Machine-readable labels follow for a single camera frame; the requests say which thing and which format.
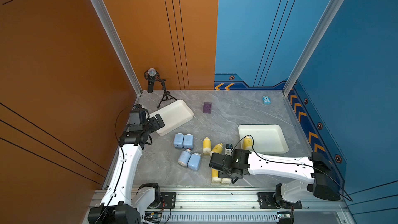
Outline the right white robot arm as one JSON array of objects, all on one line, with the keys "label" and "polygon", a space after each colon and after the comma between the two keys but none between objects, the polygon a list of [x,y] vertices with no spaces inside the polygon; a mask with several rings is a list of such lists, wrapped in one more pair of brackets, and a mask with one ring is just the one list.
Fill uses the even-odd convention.
[{"label": "right white robot arm", "polygon": [[336,171],[321,153],[312,152],[309,157],[269,156],[244,149],[233,150],[230,155],[214,153],[209,167],[217,170],[222,178],[232,183],[245,175],[271,175],[292,179],[277,184],[277,204],[293,204],[310,195],[326,201],[341,199],[343,188],[337,182]]}]

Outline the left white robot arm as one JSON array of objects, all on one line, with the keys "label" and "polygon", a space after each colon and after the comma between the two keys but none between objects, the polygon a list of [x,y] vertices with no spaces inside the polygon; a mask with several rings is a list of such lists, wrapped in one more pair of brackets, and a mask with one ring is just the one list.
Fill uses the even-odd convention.
[{"label": "left white robot arm", "polygon": [[146,118],[145,110],[134,110],[129,124],[129,132],[123,133],[119,142],[119,157],[111,183],[98,207],[90,209],[90,224],[143,224],[148,208],[162,206],[158,183],[142,184],[135,196],[132,196],[132,183],[143,147],[150,134],[165,126],[159,114]]}]

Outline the left white storage tray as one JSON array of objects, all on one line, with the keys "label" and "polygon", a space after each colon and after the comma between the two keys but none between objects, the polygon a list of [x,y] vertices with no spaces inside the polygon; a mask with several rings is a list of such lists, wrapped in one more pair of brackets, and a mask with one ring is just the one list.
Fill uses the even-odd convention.
[{"label": "left white storage tray", "polygon": [[176,102],[151,113],[150,117],[154,117],[157,114],[162,117],[165,124],[163,128],[156,131],[159,136],[165,136],[192,120],[194,117],[194,112],[183,100],[177,100]]}]

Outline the white storage tray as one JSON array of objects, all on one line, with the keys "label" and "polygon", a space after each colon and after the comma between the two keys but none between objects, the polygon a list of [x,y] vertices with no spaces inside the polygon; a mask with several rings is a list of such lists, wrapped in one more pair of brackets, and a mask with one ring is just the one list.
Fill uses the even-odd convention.
[{"label": "white storage tray", "polygon": [[165,124],[163,128],[156,131],[159,136],[165,136],[192,120],[194,117],[194,112],[183,100],[177,100],[176,102],[151,113],[150,117],[154,117],[157,114],[162,117]]},{"label": "white storage tray", "polygon": [[283,131],[279,125],[240,125],[238,131],[241,147],[244,137],[249,135],[253,139],[253,146],[257,153],[276,155],[289,151]]}]

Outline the right white storage tray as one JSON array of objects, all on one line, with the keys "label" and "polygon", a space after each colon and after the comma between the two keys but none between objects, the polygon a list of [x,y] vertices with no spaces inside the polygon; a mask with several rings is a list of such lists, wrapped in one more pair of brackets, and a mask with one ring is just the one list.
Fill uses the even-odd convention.
[{"label": "right white storage tray", "polygon": [[289,151],[283,131],[279,125],[240,125],[238,131],[241,147],[244,137],[249,135],[253,139],[253,146],[257,153],[276,155]]}]

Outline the black mini tripod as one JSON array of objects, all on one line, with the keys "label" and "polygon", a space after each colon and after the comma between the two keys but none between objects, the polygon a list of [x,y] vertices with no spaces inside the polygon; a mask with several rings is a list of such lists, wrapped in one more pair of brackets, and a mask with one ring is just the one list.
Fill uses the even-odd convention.
[{"label": "black mini tripod", "polygon": [[165,85],[166,80],[165,79],[158,79],[158,81],[162,85],[163,96],[162,96],[162,98],[161,98],[161,100],[160,100],[160,102],[159,102],[159,104],[157,106],[157,109],[160,108],[162,102],[164,102],[164,101],[169,101],[169,100],[176,100],[177,101],[177,99],[175,97],[173,97],[171,95],[171,93],[166,89],[166,85]]}]

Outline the blue sharpener lower left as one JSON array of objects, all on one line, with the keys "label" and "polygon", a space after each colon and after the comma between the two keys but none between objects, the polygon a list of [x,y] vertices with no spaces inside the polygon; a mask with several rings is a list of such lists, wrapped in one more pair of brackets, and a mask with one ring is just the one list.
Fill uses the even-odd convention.
[{"label": "blue sharpener lower left", "polygon": [[190,158],[191,158],[191,149],[189,149],[189,148],[188,148],[188,149],[185,149],[185,150],[183,150],[183,151],[181,152],[181,154],[180,154],[180,156],[179,156],[179,158],[178,158],[178,163],[179,163],[181,166],[187,167]]}]

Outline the black microphone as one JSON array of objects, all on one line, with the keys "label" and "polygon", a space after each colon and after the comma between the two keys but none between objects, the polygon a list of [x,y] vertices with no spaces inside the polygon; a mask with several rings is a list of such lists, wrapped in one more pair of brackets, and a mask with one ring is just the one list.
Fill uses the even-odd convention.
[{"label": "black microphone", "polygon": [[154,68],[150,68],[144,73],[144,78],[148,82],[147,92],[153,93],[155,82],[159,79],[159,74]]}]

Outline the purple cube toy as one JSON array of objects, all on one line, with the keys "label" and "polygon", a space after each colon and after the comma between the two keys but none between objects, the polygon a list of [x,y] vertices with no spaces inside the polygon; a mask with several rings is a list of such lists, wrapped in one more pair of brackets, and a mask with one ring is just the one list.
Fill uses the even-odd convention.
[{"label": "purple cube toy", "polygon": [[211,114],[211,110],[212,110],[212,103],[204,102],[204,104],[203,104],[203,113],[204,114]]}]

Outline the small teal robot toy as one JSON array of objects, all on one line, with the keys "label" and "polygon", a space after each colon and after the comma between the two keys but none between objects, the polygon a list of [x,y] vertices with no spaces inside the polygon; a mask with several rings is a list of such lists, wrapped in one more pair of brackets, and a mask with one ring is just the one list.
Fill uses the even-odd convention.
[{"label": "small teal robot toy", "polygon": [[271,100],[268,96],[262,97],[263,104],[271,104]]}]

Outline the left green circuit board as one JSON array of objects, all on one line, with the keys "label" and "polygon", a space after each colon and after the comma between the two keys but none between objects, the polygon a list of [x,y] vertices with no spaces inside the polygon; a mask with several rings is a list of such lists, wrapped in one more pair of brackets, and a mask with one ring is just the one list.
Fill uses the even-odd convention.
[{"label": "left green circuit board", "polygon": [[144,215],[145,224],[159,224],[162,220],[162,212],[146,212]]}]

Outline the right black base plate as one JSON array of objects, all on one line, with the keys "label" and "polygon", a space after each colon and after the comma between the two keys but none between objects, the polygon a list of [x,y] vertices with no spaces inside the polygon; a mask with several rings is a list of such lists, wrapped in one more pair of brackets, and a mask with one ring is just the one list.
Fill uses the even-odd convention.
[{"label": "right black base plate", "polygon": [[257,193],[260,209],[302,209],[301,201],[290,203],[276,197],[275,192],[259,192]]}]

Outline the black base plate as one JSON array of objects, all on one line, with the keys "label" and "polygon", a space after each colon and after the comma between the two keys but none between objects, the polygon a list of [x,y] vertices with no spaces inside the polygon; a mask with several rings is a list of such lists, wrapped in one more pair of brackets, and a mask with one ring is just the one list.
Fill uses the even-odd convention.
[{"label": "black base plate", "polygon": [[155,200],[149,205],[152,209],[174,209],[176,192],[160,192],[155,194]]},{"label": "black base plate", "polygon": [[301,201],[290,203],[276,197],[275,192],[259,192],[257,193],[260,209],[302,209]]}]

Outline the aluminium rail frame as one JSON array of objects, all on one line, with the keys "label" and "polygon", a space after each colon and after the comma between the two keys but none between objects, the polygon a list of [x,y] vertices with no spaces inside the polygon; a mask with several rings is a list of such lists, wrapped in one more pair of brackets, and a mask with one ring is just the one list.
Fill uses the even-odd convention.
[{"label": "aluminium rail frame", "polygon": [[302,209],[260,209],[257,193],[274,192],[255,187],[162,187],[176,192],[174,209],[147,209],[162,212],[161,224],[277,224],[277,213],[291,213],[294,224],[354,224],[343,200],[301,200]]}]

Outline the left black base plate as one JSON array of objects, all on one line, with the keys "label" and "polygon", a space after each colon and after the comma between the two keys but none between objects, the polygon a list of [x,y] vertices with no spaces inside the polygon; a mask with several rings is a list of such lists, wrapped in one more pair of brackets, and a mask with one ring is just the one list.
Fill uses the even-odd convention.
[{"label": "left black base plate", "polygon": [[160,192],[155,194],[155,200],[149,205],[152,209],[174,209],[176,192]]}]

